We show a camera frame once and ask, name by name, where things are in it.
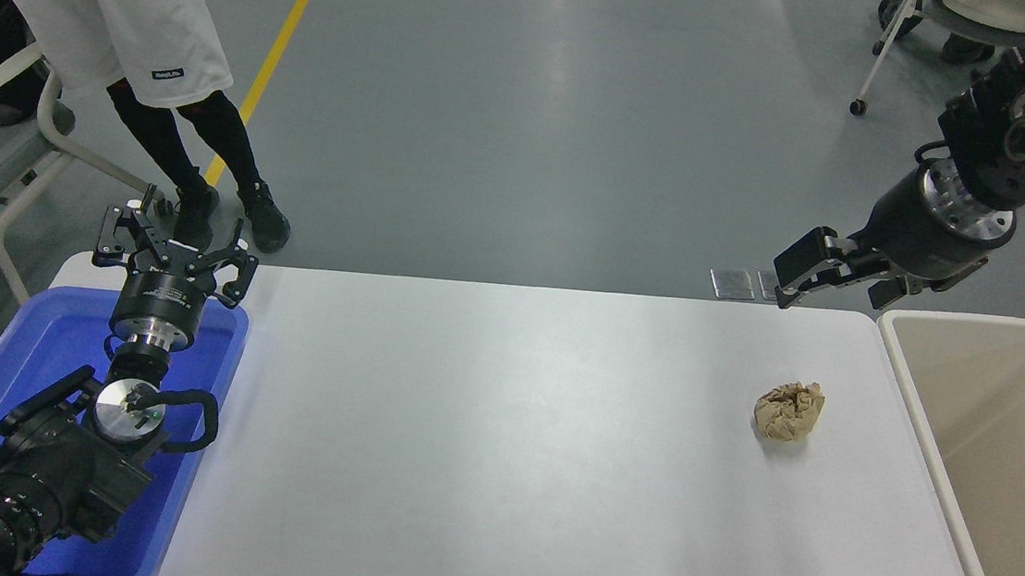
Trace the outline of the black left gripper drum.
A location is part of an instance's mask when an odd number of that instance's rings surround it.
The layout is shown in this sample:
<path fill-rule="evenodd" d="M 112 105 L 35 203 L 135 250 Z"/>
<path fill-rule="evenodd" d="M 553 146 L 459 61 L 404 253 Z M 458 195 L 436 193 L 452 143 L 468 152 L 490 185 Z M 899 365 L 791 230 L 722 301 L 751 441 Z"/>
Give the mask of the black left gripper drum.
<path fill-rule="evenodd" d="M 171 244 L 165 254 L 170 257 L 165 269 L 149 251 L 139 251 L 128 261 L 111 328 L 128 329 L 133 320 L 151 318 L 169 323 L 184 335 L 198 332 L 202 311 L 214 291 L 214 273 L 201 266 L 196 249 Z"/>

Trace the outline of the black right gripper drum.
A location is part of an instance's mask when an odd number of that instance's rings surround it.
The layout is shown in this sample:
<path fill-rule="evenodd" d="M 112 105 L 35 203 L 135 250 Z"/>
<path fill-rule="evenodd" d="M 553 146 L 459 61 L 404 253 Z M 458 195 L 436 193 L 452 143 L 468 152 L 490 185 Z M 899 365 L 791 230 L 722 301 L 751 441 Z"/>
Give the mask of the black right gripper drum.
<path fill-rule="evenodd" d="M 883 195 L 860 231 L 857 276 L 904 276 L 949 289 L 987 265 L 993 213 L 970 195 L 904 178 Z"/>

